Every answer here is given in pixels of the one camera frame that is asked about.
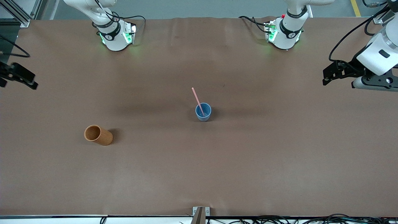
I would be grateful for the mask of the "pink chopstick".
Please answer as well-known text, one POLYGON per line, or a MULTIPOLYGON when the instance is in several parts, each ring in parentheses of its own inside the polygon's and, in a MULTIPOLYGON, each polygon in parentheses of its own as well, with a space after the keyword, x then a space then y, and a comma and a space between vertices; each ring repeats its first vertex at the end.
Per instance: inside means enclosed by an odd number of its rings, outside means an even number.
POLYGON ((192 87, 191 89, 192 89, 193 94, 194 94, 194 96, 195 96, 196 102, 197 102, 197 104, 198 104, 198 106, 199 106, 199 108, 200 108, 200 110, 201 110, 201 112, 202 112, 202 116, 205 116, 204 111, 203 111, 203 108, 202 108, 202 106, 201 106, 201 103, 200 103, 200 101, 199 101, 199 99, 198 99, 198 96, 197 96, 197 93, 196 93, 196 91, 195 91, 195 88, 192 87))

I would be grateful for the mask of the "brown table cover mat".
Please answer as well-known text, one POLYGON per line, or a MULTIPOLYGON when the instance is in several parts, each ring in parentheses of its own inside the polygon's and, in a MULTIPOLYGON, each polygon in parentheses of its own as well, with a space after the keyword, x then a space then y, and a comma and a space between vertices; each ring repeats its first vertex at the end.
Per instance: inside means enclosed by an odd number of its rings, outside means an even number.
POLYGON ((88 20, 31 22, 10 61, 38 88, 0 89, 0 215, 398 217, 398 93, 322 85, 362 21, 311 18, 284 51, 241 19, 147 20, 120 52, 88 20))

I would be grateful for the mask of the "metal bracket with post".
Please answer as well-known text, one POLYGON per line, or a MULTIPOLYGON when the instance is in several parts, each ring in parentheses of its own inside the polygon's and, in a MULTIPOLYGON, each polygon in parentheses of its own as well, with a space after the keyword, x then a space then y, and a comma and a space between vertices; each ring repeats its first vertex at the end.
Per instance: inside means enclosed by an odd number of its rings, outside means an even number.
POLYGON ((209 224, 208 217, 211 215, 210 207, 193 207, 193 218, 191 224, 209 224))

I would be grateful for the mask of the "brown wooden cup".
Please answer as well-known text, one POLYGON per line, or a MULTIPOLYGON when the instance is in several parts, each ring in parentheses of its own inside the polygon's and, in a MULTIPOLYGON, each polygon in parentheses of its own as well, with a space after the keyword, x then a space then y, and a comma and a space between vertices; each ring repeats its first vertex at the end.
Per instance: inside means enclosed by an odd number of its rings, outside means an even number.
POLYGON ((101 146, 108 146, 113 142, 112 133, 98 125, 88 126, 84 130, 84 138, 101 146))

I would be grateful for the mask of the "aluminium frame profile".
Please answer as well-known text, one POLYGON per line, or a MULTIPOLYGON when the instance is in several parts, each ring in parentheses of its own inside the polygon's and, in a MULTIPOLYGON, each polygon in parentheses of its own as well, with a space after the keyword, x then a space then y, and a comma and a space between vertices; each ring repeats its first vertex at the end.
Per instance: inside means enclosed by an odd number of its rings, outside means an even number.
POLYGON ((367 4, 369 8, 379 6, 384 6, 384 9, 374 15, 374 24, 386 25, 398 15, 398 0, 376 0, 376 2, 367 4))
POLYGON ((23 10, 14 0, 0 0, 0 6, 2 6, 9 14, 11 14, 16 21, 21 25, 20 27, 29 27, 30 20, 32 17, 23 10))

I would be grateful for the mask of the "blue plastic cup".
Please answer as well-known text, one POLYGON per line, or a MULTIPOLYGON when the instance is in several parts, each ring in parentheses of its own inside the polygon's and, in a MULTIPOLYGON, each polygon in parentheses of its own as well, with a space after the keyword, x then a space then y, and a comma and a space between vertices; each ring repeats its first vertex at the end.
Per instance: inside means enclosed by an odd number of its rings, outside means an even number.
POLYGON ((195 113, 200 121, 206 122, 210 119, 212 108, 208 103, 201 103, 196 106, 195 113))

